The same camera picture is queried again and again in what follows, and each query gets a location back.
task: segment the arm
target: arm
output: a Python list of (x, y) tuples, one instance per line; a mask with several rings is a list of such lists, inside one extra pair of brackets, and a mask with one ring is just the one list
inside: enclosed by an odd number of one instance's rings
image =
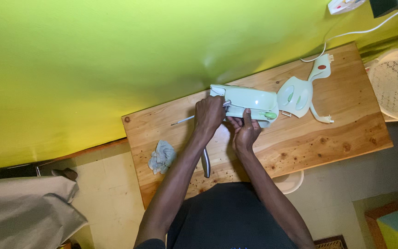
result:
[(202, 151), (225, 117), (224, 100), (222, 96), (216, 96), (196, 103), (196, 128), (144, 213), (135, 247), (152, 238), (165, 241), (165, 235), (184, 202)]
[(251, 120), (251, 110), (246, 109), (243, 120), (227, 117), (235, 128), (233, 149), (251, 180), (257, 196), (297, 247), (314, 248), (311, 234), (293, 204), (271, 180), (254, 155), (252, 146), (260, 134), (260, 126)]

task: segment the wooden tabletop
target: wooden tabletop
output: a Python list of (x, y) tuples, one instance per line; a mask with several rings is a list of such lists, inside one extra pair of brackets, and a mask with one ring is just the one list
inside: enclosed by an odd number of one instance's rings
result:
[[(313, 104), (320, 116), (331, 115), (334, 123), (318, 122), (310, 111), (301, 118), (279, 115), (262, 130), (254, 152), (271, 177), (343, 160), (392, 147), (379, 104), (355, 43), (328, 51), (334, 55), (331, 75), (313, 81)], [(313, 63), (300, 60), (269, 69), (228, 85), (277, 92), (292, 76), (306, 80)], [(181, 152), (193, 131), (197, 101), (209, 90), (122, 117), (130, 143), (144, 207), (147, 208), (164, 175), (154, 175), (147, 162), (158, 141), (166, 140)], [(211, 176), (204, 178), (201, 162), (193, 173), (186, 198), (217, 183), (249, 181), (232, 148), (233, 129), (224, 122), (207, 145)]]

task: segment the white bowl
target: white bowl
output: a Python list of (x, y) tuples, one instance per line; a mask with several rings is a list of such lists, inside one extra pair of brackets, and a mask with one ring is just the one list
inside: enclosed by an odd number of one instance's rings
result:
[(273, 178), (273, 182), (284, 195), (294, 192), (303, 182), (303, 170)]

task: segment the white screwdriver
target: white screwdriver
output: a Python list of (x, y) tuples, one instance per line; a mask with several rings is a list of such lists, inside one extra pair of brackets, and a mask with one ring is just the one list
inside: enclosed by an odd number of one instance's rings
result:
[[(231, 100), (225, 101), (224, 104), (222, 105), (222, 107), (227, 107), (227, 106), (229, 106), (229, 105), (231, 105)], [(194, 116), (194, 115), (193, 115), (193, 116), (189, 116), (188, 118), (185, 118), (185, 119), (183, 119), (183, 120), (177, 121), (176, 123), (173, 123), (173, 124), (171, 124), (171, 125), (175, 125), (175, 124), (178, 124), (178, 123), (182, 123), (182, 122), (184, 122), (184, 121), (187, 121), (187, 120), (189, 120), (189, 119), (192, 119), (193, 117), (195, 117), (195, 116)]]

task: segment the floor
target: floor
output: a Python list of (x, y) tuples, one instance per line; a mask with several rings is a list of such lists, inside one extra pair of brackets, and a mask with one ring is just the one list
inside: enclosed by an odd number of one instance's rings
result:
[(383, 207), (391, 202), (398, 202), (398, 191), (389, 194), (378, 195), (358, 201), (354, 201), (354, 209), (356, 210), (357, 219), (359, 221), (360, 229), (362, 231), (363, 239), (367, 249), (375, 249), (373, 238), (368, 229), (368, 225), (363, 215), (367, 210), (373, 210), (378, 207)]
[[(398, 191), (398, 124), (388, 129), (394, 148), (305, 170), (301, 187), (286, 195), (314, 240), (342, 234), (348, 248), (373, 248), (353, 202)], [(78, 172), (73, 205), (89, 221), (74, 238), (84, 249), (132, 248), (144, 209), (128, 144), (60, 164), (53, 167)]]

